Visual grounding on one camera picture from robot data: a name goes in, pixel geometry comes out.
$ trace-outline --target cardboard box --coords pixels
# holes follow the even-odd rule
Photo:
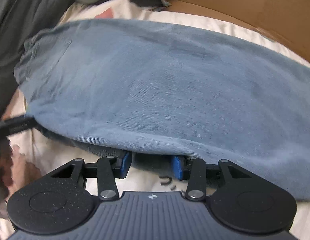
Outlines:
[[[235,23],[283,44],[310,62],[310,0],[169,1],[169,11]]]

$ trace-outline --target denim fabric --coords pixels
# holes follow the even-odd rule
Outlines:
[[[28,113],[83,143],[229,159],[310,200],[310,68],[225,34],[70,22],[25,44]]]

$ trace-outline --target gray ribbed panel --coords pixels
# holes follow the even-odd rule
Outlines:
[[[224,228],[202,203],[179,192],[125,192],[116,202],[100,204],[81,227],[56,236],[34,236],[18,231],[10,240],[294,240],[287,232],[272,236],[245,236]]]

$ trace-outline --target gray pants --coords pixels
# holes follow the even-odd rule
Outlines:
[[[17,83],[14,67],[24,42],[40,30],[53,28],[73,0],[0,0],[0,117]]]

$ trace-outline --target circular disc cover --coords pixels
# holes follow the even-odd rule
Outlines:
[[[81,224],[93,210],[90,194],[70,179],[38,180],[16,192],[7,213],[15,227],[32,234],[57,234]]]
[[[263,179],[226,184],[209,198],[209,207],[221,223],[248,234],[289,228],[297,209],[292,195]]]

